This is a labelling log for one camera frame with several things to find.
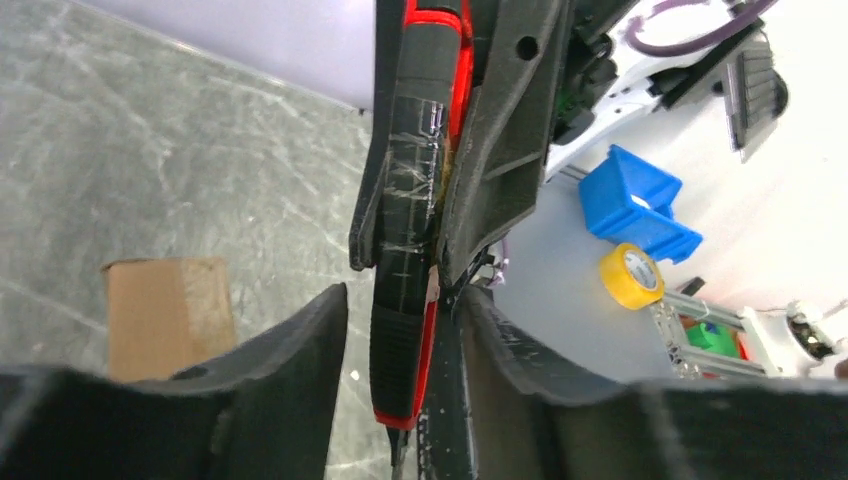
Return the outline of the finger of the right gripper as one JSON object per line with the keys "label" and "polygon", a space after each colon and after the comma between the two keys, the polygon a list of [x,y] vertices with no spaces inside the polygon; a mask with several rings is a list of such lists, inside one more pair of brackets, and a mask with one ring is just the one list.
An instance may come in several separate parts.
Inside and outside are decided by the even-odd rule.
{"label": "finger of the right gripper", "polygon": [[457,283],[481,250],[535,207],[551,134],[568,1],[503,1],[474,89],[437,243],[441,281]]}
{"label": "finger of the right gripper", "polygon": [[382,191],[405,5],[404,1],[375,2],[372,137],[349,232],[349,263],[356,271],[375,264],[376,211]]}

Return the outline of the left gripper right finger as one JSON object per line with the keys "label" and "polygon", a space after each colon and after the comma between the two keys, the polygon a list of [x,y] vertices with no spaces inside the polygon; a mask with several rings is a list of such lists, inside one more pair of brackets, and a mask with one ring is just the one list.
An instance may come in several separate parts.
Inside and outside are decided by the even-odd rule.
{"label": "left gripper right finger", "polygon": [[418,426],[422,479],[843,479],[847,386],[617,383],[468,288],[436,334]]}

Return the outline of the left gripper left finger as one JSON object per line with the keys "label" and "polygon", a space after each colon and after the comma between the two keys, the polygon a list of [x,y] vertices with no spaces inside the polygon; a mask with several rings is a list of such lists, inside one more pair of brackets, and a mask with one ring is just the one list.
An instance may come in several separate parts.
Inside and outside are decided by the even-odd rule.
{"label": "left gripper left finger", "polygon": [[1,371],[5,479],[320,479],[348,324],[334,284],[289,319],[166,380]]}

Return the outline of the red black utility knife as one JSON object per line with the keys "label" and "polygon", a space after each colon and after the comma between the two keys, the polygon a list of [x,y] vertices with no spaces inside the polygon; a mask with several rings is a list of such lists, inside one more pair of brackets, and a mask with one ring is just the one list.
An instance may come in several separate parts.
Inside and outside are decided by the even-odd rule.
{"label": "red black utility knife", "polygon": [[438,317],[436,239],[473,73],[467,1],[405,1],[374,231],[370,386],[402,475]]}

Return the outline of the brown cardboard express box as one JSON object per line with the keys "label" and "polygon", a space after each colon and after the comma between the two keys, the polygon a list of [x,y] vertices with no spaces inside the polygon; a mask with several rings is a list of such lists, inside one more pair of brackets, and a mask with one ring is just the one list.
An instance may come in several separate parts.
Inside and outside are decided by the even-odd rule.
{"label": "brown cardboard express box", "polygon": [[225,259],[125,259],[102,275],[110,378],[166,379],[236,347]]}

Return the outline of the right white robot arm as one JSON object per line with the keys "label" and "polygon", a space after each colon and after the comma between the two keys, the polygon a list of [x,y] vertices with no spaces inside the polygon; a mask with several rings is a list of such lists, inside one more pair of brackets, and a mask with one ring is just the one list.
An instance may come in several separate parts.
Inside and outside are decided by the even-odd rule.
{"label": "right white robot arm", "polygon": [[762,1],[651,46],[672,1],[380,1],[373,133],[349,234],[352,268],[409,290],[465,282],[534,211],[542,183],[623,121],[731,89],[737,147],[784,111]]}

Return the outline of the blue plastic bin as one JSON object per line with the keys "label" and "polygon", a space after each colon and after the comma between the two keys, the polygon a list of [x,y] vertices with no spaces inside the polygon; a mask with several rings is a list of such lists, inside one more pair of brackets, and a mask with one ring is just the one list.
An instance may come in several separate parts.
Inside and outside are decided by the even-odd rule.
{"label": "blue plastic bin", "polygon": [[612,145],[578,184],[586,229],[614,244],[631,243],[655,261],[683,262],[703,237],[674,217],[682,186],[678,177]]}

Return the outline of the yellow tape roll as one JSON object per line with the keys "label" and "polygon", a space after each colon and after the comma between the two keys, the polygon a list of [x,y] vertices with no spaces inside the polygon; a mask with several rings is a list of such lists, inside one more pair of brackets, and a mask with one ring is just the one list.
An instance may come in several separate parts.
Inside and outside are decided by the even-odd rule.
{"label": "yellow tape roll", "polygon": [[665,295],[656,263],[639,247],[622,243],[599,261],[599,274],[610,297],[628,310],[641,310]]}

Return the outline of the aluminium frame rail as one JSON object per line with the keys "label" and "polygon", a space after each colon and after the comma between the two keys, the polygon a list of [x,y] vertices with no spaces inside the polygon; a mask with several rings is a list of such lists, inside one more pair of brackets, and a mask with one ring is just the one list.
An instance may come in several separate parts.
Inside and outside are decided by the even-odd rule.
{"label": "aluminium frame rail", "polygon": [[847,351],[846,300],[732,310],[668,292],[650,312],[683,378],[801,378]]}

